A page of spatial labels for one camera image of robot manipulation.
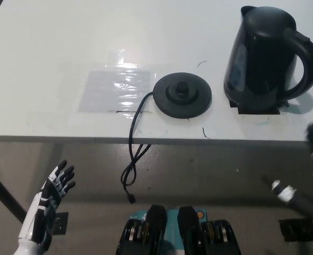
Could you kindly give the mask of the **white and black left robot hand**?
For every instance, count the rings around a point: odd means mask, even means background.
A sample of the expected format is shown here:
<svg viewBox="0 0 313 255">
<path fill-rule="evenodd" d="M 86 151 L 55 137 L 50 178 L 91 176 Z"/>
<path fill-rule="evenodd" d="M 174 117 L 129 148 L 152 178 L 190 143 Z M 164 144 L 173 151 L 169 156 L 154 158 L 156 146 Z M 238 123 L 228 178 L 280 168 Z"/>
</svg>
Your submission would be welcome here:
<svg viewBox="0 0 313 255">
<path fill-rule="evenodd" d="M 60 162 L 34 196 L 18 236 L 15 254 L 44 254 L 48 251 L 56 219 L 56 211 L 69 189 L 75 186 L 74 166 Z"/>
</svg>

